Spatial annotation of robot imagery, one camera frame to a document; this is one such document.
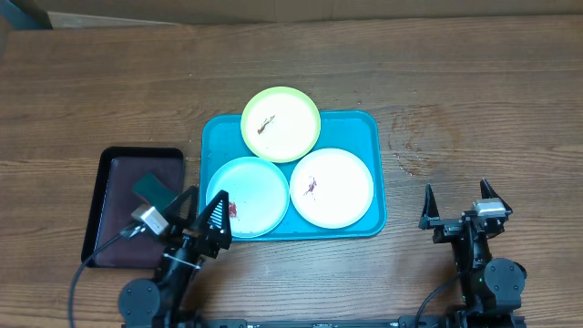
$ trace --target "blue tray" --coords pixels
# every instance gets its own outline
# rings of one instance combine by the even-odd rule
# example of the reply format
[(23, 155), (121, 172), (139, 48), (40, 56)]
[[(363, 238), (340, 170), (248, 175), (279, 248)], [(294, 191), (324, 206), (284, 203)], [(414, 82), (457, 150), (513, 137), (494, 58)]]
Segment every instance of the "blue tray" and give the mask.
[[(338, 148), (360, 158), (373, 175), (373, 203), (364, 216), (353, 225), (341, 229), (317, 227), (302, 218), (290, 202), (285, 217), (274, 230), (252, 239), (235, 241), (297, 241), (328, 238), (369, 237), (379, 233), (386, 223), (383, 169), (379, 134), (374, 118), (357, 110), (320, 112), (322, 129), (313, 150)], [(200, 150), (199, 204), (206, 204), (205, 195), (212, 175), (225, 163), (244, 156), (255, 156), (247, 148), (240, 133), (240, 115), (224, 115), (211, 119), (202, 131)], [(276, 164), (285, 178), (290, 176), (299, 160)]]

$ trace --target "black container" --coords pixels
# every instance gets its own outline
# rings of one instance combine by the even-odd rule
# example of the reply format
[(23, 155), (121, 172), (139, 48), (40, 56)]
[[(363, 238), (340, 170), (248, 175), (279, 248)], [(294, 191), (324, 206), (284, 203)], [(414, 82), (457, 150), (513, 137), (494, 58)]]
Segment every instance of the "black container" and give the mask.
[[(110, 147), (101, 153), (81, 261), (131, 222), (131, 213), (144, 203), (132, 187), (148, 173), (180, 194), (184, 155), (179, 149), (138, 147)], [(88, 266), (153, 269), (162, 252), (162, 245), (147, 234), (140, 234), (131, 241), (117, 241)]]

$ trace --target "wooden table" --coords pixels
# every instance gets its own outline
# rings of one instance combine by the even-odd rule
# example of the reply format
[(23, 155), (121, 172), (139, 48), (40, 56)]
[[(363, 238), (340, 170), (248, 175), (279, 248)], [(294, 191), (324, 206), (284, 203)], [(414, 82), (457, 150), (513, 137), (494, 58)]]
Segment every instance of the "wooden table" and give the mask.
[[(583, 17), (14, 32), (0, 66), (0, 323), (64, 326), (99, 155), (173, 146), (196, 182), (200, 135), (258, 91), (297, 87), (361, 108), (382, 142), (389, 218), (369, 240), (238, 243), (189, 294), (209, 318), (381, 319), (414, 313), (454, 274), (420, 231), (479, 180), (515, 209), (495, 257), (527, 267), (529, 327), (583, 326)], [(120, 288), (149, 271), (87, 270), (79, 326), (119, 327)], [(446, 292), (428, 313), (461, 302)]]

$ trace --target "red stain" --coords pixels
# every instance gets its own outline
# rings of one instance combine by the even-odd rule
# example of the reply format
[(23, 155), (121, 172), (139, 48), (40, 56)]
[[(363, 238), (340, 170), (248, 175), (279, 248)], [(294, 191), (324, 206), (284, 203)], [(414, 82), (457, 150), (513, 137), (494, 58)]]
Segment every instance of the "red stain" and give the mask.
[(275, 118), (275, 115), (273, 115), (270, 118), (265, 118), (265, 120), (263, 121), (263, 124), (261, 124), (261, 128), (259, 128), (257, 130), (257, 134), (261, 134), (263, 132), (263, 130), (265, 129), (265, 127), (267, 127), (267, 125), (270, 124), (274, 118)]
[(303, 196), (307, 195), (308, 192), (313, 192), (313, 189), (316, 188), (317, 184), (316, 184), (316, 179), (312, 178), (312, 182), (310, 183), (310, 185), (308, 186), (308, 191), (303, 193)]
[(229, 218), (237, 218), (237, 204), (235, 202), (229, 202)]

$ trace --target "black cable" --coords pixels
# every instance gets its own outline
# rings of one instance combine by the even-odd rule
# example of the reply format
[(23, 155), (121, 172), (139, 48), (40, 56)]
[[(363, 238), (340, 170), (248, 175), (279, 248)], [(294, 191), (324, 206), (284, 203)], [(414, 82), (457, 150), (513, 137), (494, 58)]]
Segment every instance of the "black cable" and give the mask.
[(96, 255), (98, 255), (101, 251), (103, 251), (105, 248), (111, 246), (111, 244), (113, 244), (114, 242), (118, 241), (120, 238), (122, 237), (121, 234), (117, 235), (116, 237), (110, 239), (108, 242), (106, 242), (105, 244), (99, 246), (94, 252), (93, 254), (91, 254), (89, 257), (87, 257), (83, 263), (81, 263), (81, 266), (79, 266), (79, 269), (77, 269), (77, 272), (75, 272), (75, 276), (73, 277), (73, 281), (71, 282), (71, 289), (69, 290), (69, 305), (68, 305), (68, 315), (69, 315), (69, 326), (71, 328), (75, 328), (75, 323), (73, 322), (73, 297), (75, 296), (75, 285), (77, 285), (77, 281), (79, 280), (79, 276), (81, 276), (81, 272), (83, 271), (83, 269), (85, 269), (85, 267), (87, 266), (87, 264), (93, 260), (95, 258)]
[(427, 306), (427, 304), (431, 301), (432, 298), (434, 298), (438, 293), (440, 293), (445, 288), (447, 288), (447, 287), (451, 286), (452, 284), (454, 284), (455, 282), (457, 282), (457, 280), (460, 279), (464, 274), (470, 273), (474, 269), (474, 238), (472, 237), (472, 224), (470, 222), (471, 221), (467, 221), (467, 223), (468, 223), (467, 224), (467, 238), (468, 238), (468, 242), (470, 243), (468, 267), (465, 269), (465, 271), (459, 272), (454, 278), (451, 278), (447, 282), (444, 282), (441, 286), (435, 288), (435, 290), (432, 293), (430, 293), (429, 296), (427, 296), (427, 298), (423, 301), (423, 303), (419, 307), (419, 310), (417, 310), (417, 314), (415, 315), (414, 328), (419, 328), (419, 320), (421, 319), (421, 314), (425, 310), (425, 306)]

